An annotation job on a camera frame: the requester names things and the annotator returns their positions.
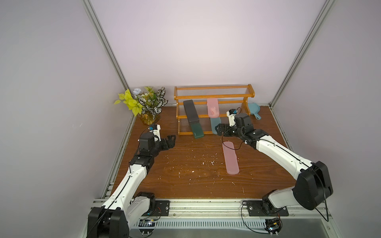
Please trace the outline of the dark green pencil case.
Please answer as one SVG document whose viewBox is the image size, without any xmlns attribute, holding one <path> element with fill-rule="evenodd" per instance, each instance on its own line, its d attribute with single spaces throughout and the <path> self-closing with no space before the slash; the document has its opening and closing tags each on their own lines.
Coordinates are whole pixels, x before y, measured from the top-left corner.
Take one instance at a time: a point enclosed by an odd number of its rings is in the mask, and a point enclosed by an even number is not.
<svg viewBox="0 0 381 238">
<path fill-rule="evenodd" d="M 195 139 L 204 137 L 204 132 L 200 123 L 191 124 L 190 127 Z"/>
</svg>

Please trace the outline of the black pencil case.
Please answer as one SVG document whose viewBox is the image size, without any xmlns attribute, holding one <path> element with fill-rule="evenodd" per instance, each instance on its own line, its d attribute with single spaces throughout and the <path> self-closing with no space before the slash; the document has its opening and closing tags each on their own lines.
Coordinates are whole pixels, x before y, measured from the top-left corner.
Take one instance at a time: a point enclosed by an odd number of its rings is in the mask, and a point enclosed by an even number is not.
<svg viewBox="0 0 381 238">
<path fill-rule="evenodd" d="M 193 100 L 185 100 L 183 104 L 189 124 L 193 125 L 199 123 L 199 117 Z"/>
</svg>

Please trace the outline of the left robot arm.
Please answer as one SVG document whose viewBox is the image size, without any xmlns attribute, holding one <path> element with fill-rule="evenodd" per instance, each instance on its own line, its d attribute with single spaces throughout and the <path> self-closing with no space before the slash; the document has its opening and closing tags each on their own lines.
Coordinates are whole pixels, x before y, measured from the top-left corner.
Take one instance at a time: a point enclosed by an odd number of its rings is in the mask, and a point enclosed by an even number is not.
<svg viewBox="0 0 381 238">
<path fill-rule="evenodd" d="M 157 132 L 140 136 L 139 146 L 129 162 L 129 168 L 116 190 L 100 207 L 88 214 L 88 238 L 128 238 L 132 226 L 145 213 L 155 211 L 155 195 L 136 191 L 153 167 L 160 152 L 175 147 L 176 136 L 161 138 Z"/>
</svg>

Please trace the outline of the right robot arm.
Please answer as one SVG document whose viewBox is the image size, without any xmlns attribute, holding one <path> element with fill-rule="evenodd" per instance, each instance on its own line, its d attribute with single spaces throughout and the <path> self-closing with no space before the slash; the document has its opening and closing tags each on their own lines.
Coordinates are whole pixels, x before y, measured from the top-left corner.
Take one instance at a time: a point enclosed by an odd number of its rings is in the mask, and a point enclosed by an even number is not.
<svg viewBox="0 0 381 238">
<path fill-rule="evenodd" d="M 284 147 L 267 132 L 256 129 L 249 115 L 232 114 L 229 123 L 218 124 L 215 129 L 219 136 L 239 138 L 267 155 L 295 179 L 294 186 L 271 191 L 262 198 L 264 213 L 273 214 L 293 205 L 314 210 L 333 194 L 328 167 L 323 162 L 311 162 Z"/>
</svg>

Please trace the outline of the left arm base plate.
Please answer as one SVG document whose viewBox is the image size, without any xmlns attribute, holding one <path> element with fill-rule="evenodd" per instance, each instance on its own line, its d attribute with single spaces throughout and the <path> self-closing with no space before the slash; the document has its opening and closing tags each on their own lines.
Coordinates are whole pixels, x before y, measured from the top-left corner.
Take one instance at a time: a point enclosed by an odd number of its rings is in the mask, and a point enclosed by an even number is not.
<svg viewBox="0 0 381 238">
<path fill-rule="evenodd" d="M 169 216 L 170 201 L 169 200 L 157 200 L 155 202 L 155 208 L 147 211 L 143 217 L 167 217 Z"/>
</svg>

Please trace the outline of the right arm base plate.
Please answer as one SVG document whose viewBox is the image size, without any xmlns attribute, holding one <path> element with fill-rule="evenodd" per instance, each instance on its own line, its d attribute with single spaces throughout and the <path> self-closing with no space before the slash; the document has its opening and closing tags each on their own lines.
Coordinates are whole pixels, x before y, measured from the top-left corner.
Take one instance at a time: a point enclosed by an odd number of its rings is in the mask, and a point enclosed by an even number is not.
<svg viewBox="0 0 381 238">
<path fill-rule="evenodd" d="M 262 200 L 244 201 L 244 207 L 249 216 L 272 217 L 272 216 L 289 216 L 287 208 L 274 208 L 272 205 Z"/>
</svg>

